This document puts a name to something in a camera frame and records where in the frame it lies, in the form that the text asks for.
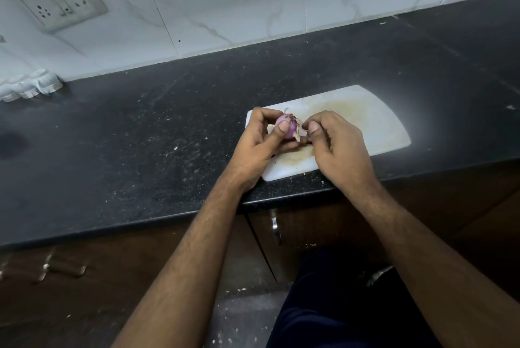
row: floor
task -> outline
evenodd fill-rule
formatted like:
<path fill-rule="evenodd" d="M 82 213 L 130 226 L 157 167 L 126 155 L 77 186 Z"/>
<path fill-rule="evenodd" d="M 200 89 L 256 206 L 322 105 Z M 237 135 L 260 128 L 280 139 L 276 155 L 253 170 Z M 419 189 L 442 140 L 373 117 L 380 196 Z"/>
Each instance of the floor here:
<path fill-rule="evenodd" d="M 204 347 L 265 347 L 289 286 L 218 298 Z M 0 327 L 0 348 L 108 348 L 130 311 L 70 316 L 60 324 L 42 321 Z"/>

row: forearm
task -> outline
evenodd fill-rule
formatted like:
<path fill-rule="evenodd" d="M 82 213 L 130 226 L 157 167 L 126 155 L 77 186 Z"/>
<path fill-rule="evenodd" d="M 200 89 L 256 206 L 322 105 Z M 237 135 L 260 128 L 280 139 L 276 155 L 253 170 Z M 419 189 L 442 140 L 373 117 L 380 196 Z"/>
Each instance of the forearm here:
<path fill-rule="evenodd" d="M 238 202 L 223 175 L 113 347 L 199 347 L 210 320 Z"/>
<path fill-rule="evenodd" d="M 401 207 L 381 186 L 353 204 L 380 238 L 445 347 L 520 346 L 520 304 Z"/>

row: dark pants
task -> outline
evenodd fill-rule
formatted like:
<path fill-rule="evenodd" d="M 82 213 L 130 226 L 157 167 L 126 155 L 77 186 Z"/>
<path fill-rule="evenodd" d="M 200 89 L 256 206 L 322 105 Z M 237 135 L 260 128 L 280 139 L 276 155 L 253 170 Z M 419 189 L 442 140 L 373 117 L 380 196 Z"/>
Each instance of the dark pants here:
<path fill-rule="evenodd" d="M 392 269 L 365 288 L 326 250 L 311 254 L 280 310 L 267 348 L 441 347 Z"/>

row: black granite countertop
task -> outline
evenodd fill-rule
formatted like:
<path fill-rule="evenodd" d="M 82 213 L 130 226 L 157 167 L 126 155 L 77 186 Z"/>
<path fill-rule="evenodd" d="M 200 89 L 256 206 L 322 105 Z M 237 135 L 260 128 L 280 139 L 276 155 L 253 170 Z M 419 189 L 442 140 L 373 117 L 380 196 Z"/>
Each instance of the black granite countertop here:
<path fill-rule="evenodd" d="M 520 157 L 520 0 L 473 0 L 73 81 L 0 105 L 0 246 L 193 215 L 255 106 L 359 84 L 411 146 L 382 180 Z M 319 171 L 240 210 L 334 187 Z"/>

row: onion skin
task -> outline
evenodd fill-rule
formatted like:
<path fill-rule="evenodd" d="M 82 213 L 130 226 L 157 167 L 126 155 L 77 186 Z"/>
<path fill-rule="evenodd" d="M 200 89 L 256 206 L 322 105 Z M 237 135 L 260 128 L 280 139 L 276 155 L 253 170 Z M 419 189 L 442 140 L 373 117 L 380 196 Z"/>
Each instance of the onion skin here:
<path fill-rule="evenodd" d="M 299 139 L 298 136 L 298 119 L 293 114 L 284 114 L 280 118 L 276 120 L 276 125 L 278 125 L 282 121 L 289 121 L 290 127 L 289 131 L 285 136 L 283 136 L 284 139 L 289 140 L 292 138 L 295 138 L 296 140 Z"/>

